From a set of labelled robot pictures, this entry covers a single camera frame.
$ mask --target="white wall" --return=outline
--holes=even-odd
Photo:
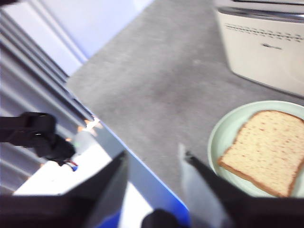
[[[27,0],[5,11],[68,74],[152,0]]]

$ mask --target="blue edge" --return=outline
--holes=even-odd
[[[129,181],[136,187],[153,209],[164,209],[172,213],[181,226],[190,227],[189,211],[186,205],[117,137],[103,122],[103,129],[94,128],[95,138],[111,158],[122,150],[129,152]],[[105,219],[99,228],[118,226],[121,212]]]

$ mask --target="plate rim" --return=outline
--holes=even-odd
[[[213,127],[209,140],[208,140],[208,163],[209,166],[211,167],[211,169],[213,170],[213,172],[219,176],[219,174],[215,171],[213,162],[212,162],[212,157],[211,157],[211,145],[212,145],[212,141],[214,138],[215,133],[217,132],[218,128],[221,126],[221,124],[229,117],[231,116],[233,113],[237,112],[238,110],[245,108],[247,106],[250,105],[255,105],[255,104],[260,104],[260,103],[267,103],[267,102],[274,102],[274,103],[283,103],[283,104],[290,104],[290,105],[295,105],[301,108],[304,108],[304,106],[300,105],[300,104],[296,104],[293,102],[289,102],[289,101],[281,101],[281,100],[263,100],[263,101],[255,101],[255,102],[251,102],[251,103],[247,103],[247,104],[243,104],[235,109],[232,109],[230,112],[226,113]]]

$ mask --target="bread crust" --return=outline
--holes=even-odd
[[[223,157],[225,156],[225,154],[226,154],[229,150],[231,150],[231,148],[232,148],[232,146],[233,146],[234,144],[236,144],[236,142],[237,142],[237,140],[238,140],[238,136],[239,136],[240,131],[241,131],[244,127],[246,127],[246,124],[247,124],[254,116],[256,116],[256,115],[258,115],[259,113],[262,113],[262,112],[279,112],[279,113],[288,114],[288,115],[290,115],[290,116],[292,116],[292,117],[295,117],[295,118],[301,120],[301,121],[304,123],[304,120],[301,119],[301,118],[298,117],[298,116],[294,116],[294,115],[292,115],[292,114],[285,113],[285,112],[281,112],[281,111],[277,111],[277,110],[262,110],[262,111],[256,112],[256,113],[254,113],[254,114],[247,120],[247,122],[245,122],[245,123],[240,127],[240,129],[238,130],[237,135],[236,135],[236,137],[235,137],[235,139],[234,139],[232,145],[224,151],[224,153],[223,153],[222,156],[220,156],[220,157],[218,158],[217,163],[218,163],[219,166],[225,168],[225,169],[228,170],[229,172],[231,172],[231,173],[233,173],[233,174],[235,174],[235,175],[237,175],[237,176],[239,176],[239,177],[241,177],[241,178],[243,178],[243,179],[245,179],[245,180],[247,180],[247,181],[250,181],[250,182],[253,183],[255,186],[257,186],[258,188],[260,188],[261,190],[263,190],[263,191],[265,191],[265,192],[267,192],[267,193],[269,193],[269,194],[271,194],[271,195],[273,195],[273,196],[277,196],[277,197],[290,197],[290,196],[291,196],[291,193],[292,193],[292,191],[293,191],[293,189],[294,189],[294,186],[295,186],[296,178],[297,178],[297,176],[298,176],[300,170],[301,170],[302,167],[304,166],[304,159],[302,159],[301,163],[300,163],[299,166],[297,167],[296,173],[295,173],[295,175],[293,176],[293,180],[292,180],[292,182],[290,183],[290,185],[289,185],[289,187],[288,187],[288,194],[287,194],[287,195],[281,194],[280,192],[278,192],[278,191],[276,191],[276,190],[274,190],[274,189],[272,189],[272,188],[270,188],[270,187],[268,187],[268,186],[266,186],[266,185],[264,185],[264,184],[262,184],[262,183],[256,181],[254,178],[250,177],[249,175],[246,175],[246,174],[244,174],[243,172],[234,169],[233,167],[231,167],[231,166],[225,164],[225,163],[222,161],[222,159],[223,159]]]

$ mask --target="green plate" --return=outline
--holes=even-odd
[[[214,127],[208,143],[208,160],[214,172],[251,196],[273,197],[251,182],[219,167],[217,159],[230,147],[239,128],[256,112],[278,110],[304,119],[304,107],[285,101],[259,101],[238,107],[226,114]],[[297,177],[293,197],[304,197],[304,169]]]

